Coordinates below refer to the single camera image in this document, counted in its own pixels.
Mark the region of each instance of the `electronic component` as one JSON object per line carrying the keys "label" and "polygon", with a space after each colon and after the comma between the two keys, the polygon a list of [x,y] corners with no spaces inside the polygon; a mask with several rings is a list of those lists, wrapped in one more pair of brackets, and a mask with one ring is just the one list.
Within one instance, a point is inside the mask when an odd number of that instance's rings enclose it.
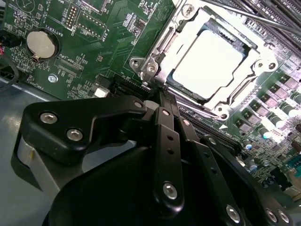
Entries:
{"label": "electronic component", "polygon": [[291,143],[291,146],[292,146],[292,148],[296,151],[296,153],[301,154],[301,145],[300,145],[298,142],[293,141],[293,142]]}
{"label": "electronic component", "polygon": [[281,147],[279,145],[275,145],[274,147],[272,147],[273,151],[279,151],[281,149]]}
{"label": "electronic component", "polygon": [[272,137],[272,133],[270,131],[268,131],[267,128],[265,127],[260,127],[258,129],[258,132],[260,133],[260,135],[262,136],[262,138],[264,139],[269,139]]}
{"label": "electronic component", "polygon": [[282,106],[281,110],[290,117],[295,117],[298,115],[298,111],[290,105]]}
{"label": "electronic component", "polygon": [[286,74],[279,80],[279,82],[285,84],[288,88],[291,89],[295,89],[299,85],[299,83],[295,79],[291,78]]}
{"label": "electronic component", "polygon": [[249,132],[250,130],[251,130],[251,126],[249,126],[249,125],[247,125],[246,123],[244,123],[244,121],[243,120],[238,120],[236,123],[236,126],[240,129],[240,130],[242,130],[242,131],[244,131],[244,132]]}
{"label": "electronic component", "polygon": [[282,89],[280,86],[278,86],[276,84],[273,85],[273,87],[270,89],[270,91],[272,93],[275,93],[281,99],[285,99],[285,98],[288,97],[288,93],[284,89]]}
{"label": "electronic component", "polygon": [[261,121],[260,118],[256,117],[251,112],[246,112],[244,114],[244,118],[247,119],[250,123],[252,123],[254,125],[256,125],[257,123],[259,123]]}
{"label": "electronic component", "polygon": [[243,139],[242,140],[243,146],[245,147],[246,150],[251,150],[252,149],[252,144],[249,139]]}
{"label": "electronic component", "polygon": [[2,46],[12,48],[22,44],[22,37],[18,37],[5,30],[0,30],[0,43]]}
{"label": "electronic component", "polygon": [[279,185],[282,191],[285,191],[288,187],[292,186],[292,184],[287,180],[286,176],[283,172],[281,172],[279,167],[273,169],[270,174],[274,177],[274,180]]}
{"label": "electronic component", "polygon": [[291,159],[287,165],[290,168],[295,168],[296,173],[295,176],[296,177],[301,177],[301,154],[297,155],[295,158]]}
{"label": "electronic component", "polygon": [[251,108],[261,116],[266,116],[269,113],[269,111],[263,106],[261,106],[258,102],[254,103],[254,105],[252,105]]}
{"label": "electronic component", "polygon": [[26,44],[32,58],[37,61],[45,61],[55,57],[60,50],[57,37],[44,28],[31,30],[27,34]]}
{"label": "electronic component", "polygon": [[269,106],[269,107],[276,107],[276,106],[279,105],[278,102],[277,102],[276,100],[274,100],[273,98],[271,98],[271,96],[268,95],[268,94],[263,95],[263,96],[260,98],[260,100],[261,100],[262,102],[264,102],[264,103],[265,103],[267,106]]}
{"label": "electronic component", "polygon": [[94,93],[96,97],[106,97],[109,94],[109,90],[106,88],[98,87]]}
{"label": "electronic component", "polygon": [[251,172],[257,170],[258,168],[256,163],[254,162],[254,159],[247,161],[246,166],[250,169]]}
{"label": "electronic component", "polygon": [[286,157],[284,156],[284,155],[279,155],[278,157],[277,157],[279,160],[281,160],[281,161],[284,161],[285,159],[286,159]]}
{"label": "electronic component", "polygon": [[276,128],[282,128],[285,125],[285,121],[281,120],[278,116],[272,116],[269,120],[276,126]]}
{"label": "electronic component", "polygon": [[296,129],[299,133],[301,133],[301,125],[300,125],[300,124],[296,125],[296,126],[295,126],[295,129]]}
{"label": "electronic component", "polygon": [[295,95],[295,96],[293,97],[293,100],[294,100],[297,104],[301,105],[301,94]]}

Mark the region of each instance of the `capacitor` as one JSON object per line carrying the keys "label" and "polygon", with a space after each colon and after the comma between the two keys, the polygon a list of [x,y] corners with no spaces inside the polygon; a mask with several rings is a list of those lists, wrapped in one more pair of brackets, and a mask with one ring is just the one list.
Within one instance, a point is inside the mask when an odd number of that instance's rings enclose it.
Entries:
{"label": "capacitor", "polygon": [[272,185],[272,184],[275,183],[275,180],[274,180],[273,177],[268,177],[268,178],[267,178],[267,182],[268,182],[269,185]]}
{"label": "capacitor", "polygon": [[258,132],[260,133],[260,135],[264,138],[264,139],[269,139],[272,137],[272,133],[270,131],[268,131],[267,128],[265,127],[261,127],[258,129]]}
{"label": "capacitor", "polygon": [[262,164],[264,167],[268,167],[269,166],[269,160],[263,160]]}
{"label": "capacitor", "polygon": [[285,121],[281,120],[278,116],[273,116],[270,121],[276,126],[276,128],[282,128],[285,125]]}
{"label": "capacitor", "polygon": [[297,153],[301,154],[301,145],[300,145],[298,142],[293,141],[293,142],[291,143],[291,146],[293,147],[293,149],[295,149],[295,151],[296,151]]}
{"label": "capacitor", "polygon": [[301,133],[301,125],[300,125],[300,124],[296,125],[295,129],[296,129],[299,133]]}
{"label": "capacitor", "polygon": [[252,144],[250,143],[249,139],[243,139],[242,143],[243,143],[246,150],[251,150],[252,149]]}
{"label": "capacitor", "polygon": [[290,117],[295,117],[298,114],[298,111],[290,105],[285,105],[281,110]]}
{"label": "capacitor", "polygon": [[246,163],[246,166],[250,169],[250,171],[254,171],[257,169],[257,165],[254,160],[250,160]]}
{"label": "capacitor", "polygon": [[301,94],[296,95],[296,96],[293,98],[293,100],[294,100],[297,104],[301,105]]}

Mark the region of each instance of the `black plastic bracket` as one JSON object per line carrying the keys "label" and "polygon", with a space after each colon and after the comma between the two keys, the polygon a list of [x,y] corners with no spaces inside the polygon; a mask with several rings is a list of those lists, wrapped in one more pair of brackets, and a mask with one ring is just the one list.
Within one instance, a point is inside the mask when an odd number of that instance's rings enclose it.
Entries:
{"label": "black plastic bracket", "polygon": [[[52,113],[56,123],[43,123],[41,114]],[[23,113],[20,132],[27,144],[64,164],[81,162],[95,139],[99,124],[114,127],[126,117],[142,117],[146,107],[136,97],[92,98],[72,101],[34,103]],[[77,129],[83,134],[79,141],[67,137],[67,131]]]}

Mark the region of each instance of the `green circuit board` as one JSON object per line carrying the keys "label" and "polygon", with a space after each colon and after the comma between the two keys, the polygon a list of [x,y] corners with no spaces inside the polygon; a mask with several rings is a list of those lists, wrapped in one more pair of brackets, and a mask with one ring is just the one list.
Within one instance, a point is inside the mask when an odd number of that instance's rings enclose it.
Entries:
{"label": "green circuit board", "polygon": [[[145,57],[168,21],[171,0],[9,0],[3,29],[24,39],[32,29],[46,28],[60,44],[59,54],[37,63],[25,45],[6,49],[31,85],[59,98],[86,98],[98,76],[115,74],[141,83],[130,57]],[[58,82],[48,81],[49,74]]]}

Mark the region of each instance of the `gray metal panel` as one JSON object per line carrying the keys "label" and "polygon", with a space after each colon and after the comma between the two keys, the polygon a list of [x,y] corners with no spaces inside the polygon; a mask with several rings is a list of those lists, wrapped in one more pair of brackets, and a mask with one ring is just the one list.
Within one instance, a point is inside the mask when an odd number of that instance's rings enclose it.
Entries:
{"label": "gray metal panel", "polygon": [[16,88],[0,93],[0,225],[40,226],[50,208],[47,197],[18,178],[10,159],[23,109],[40,99]]}

